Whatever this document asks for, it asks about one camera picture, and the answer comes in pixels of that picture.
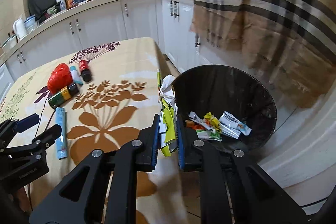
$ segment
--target striped curtain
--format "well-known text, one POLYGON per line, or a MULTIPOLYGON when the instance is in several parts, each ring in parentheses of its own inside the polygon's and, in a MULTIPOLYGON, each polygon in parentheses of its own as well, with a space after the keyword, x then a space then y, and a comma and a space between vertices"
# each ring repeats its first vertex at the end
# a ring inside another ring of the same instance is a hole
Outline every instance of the striped curtain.
POLYGON ((336 78, 336 0, 194 0, 194 30, 302 108, 336 78))

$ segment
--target metal bolt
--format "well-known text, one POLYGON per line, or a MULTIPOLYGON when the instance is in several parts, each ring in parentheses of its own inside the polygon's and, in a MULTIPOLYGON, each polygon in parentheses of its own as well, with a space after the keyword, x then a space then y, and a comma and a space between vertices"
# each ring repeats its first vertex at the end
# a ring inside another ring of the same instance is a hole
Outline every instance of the metal bolt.
POLYGON ((140 140, 132 141, 132 145, 135 146, 135 147, 140 146, 141 144, 142 144, 142 141, 140 141, 140 140))
POLYGON ((201 147, 204 145, 204 142, 202 140, 195 140, 194 145, 197 147, 201 147))
POLYGON ((242 150, 239 150, 239 149, 235 150, 233 152, 233 154, 238 158, 241 158, 242 156, 244 156, 244 152, 242 150))
POLYGON ((91 153, 91 155, 92 155, 93 157, 95 157, 95 158, 100 157, 101 154, 102 154, 102 151, 99 150, 99 149, 93 150, 92 153, 91 153))

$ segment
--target trash can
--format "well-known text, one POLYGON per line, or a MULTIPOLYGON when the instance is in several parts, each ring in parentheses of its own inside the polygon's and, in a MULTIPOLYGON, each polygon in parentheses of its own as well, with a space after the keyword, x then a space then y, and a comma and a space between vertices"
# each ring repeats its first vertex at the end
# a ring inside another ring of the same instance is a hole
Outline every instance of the trash can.
POLYGON ((237 143, 243 143, 248 150, 262 147, 274 132, 277 109, 273 98, 262 83, 239 69, 223 65, 195 67, 177 77, 173 87, 177 114, 183 118, 187 119, 191 111, 200 118, 208 112, 219 118, 227 111, 252 129, 250 135, 241 134, 238 140, 226 137, 218 142, 226 152, 236 149, 237 143))

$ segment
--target white pitcher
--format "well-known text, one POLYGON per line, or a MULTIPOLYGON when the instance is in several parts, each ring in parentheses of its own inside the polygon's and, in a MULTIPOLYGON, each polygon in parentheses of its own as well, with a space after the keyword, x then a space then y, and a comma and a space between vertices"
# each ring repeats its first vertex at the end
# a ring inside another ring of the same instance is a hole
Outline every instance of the white pitcher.
POLYGON ((27 35, 27 30, 26 30, 25 23, 23 22, 22 17, 19 17, 14 22, 13 30, 19 39, 22 39, 25 35, 27 35))

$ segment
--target kitchen counter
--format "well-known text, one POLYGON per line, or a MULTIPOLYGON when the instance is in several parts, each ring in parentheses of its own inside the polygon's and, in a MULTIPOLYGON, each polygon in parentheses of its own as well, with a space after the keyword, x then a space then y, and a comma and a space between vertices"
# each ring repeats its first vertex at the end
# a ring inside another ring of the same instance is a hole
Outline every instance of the kitchen counter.
POLYGON ((33 37, 37 36, 39 33, 43 32, 44 30, 46 30, 47 28, 57 24, 58 22, 67 19, 68 17, 71 17, 73 15, 76 15, 80 12, 83 12, 85 10, 103 5, 103 4, 107 4, 110 2, 114 2, 117 0, 89 0, 89 1, 85 1, 80 3, 78 6, 70 9, 70 10, 66 10, 66 11, 62 11, 56 15, 54 15, 53 17, 47 19, 46 21, 44 21, 39 27, 37 27, 34 31, 32 31, 31 33, 29 33, 28 35, 26 35, 23 39, 21 39, 13 48, 11 48, 8 52, 5 52, 1 55, 0 57, 0 66, 5 63, 5 61, 16 51, 18 50, 22 45, 24 45, 25 43, 27 43, 29 40, 31 40, 33 37))

